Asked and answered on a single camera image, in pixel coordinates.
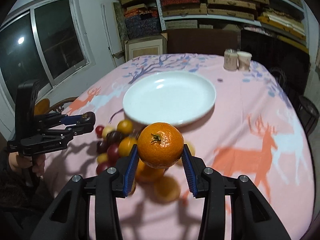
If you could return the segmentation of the person's left hand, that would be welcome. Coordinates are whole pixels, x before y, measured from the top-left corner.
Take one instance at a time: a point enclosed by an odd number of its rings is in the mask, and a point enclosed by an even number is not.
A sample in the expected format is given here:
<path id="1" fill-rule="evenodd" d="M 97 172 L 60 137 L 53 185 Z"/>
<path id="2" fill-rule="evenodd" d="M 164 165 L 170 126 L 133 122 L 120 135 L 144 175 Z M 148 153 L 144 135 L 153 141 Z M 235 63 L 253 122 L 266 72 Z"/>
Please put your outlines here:
<path id="1" fill-rule="evenodd" d="M 41 177 L 44 174 L 44 167 L 46 161 L 46 155 L 41 154 L 36 157 L 35 164 L 27 157 L 20 156 L 17 152 L 9 153 L 8 156 L 9 166 L 12 171 L 21 173 L 23 169 L 32 168 L 32 171 Z"/>

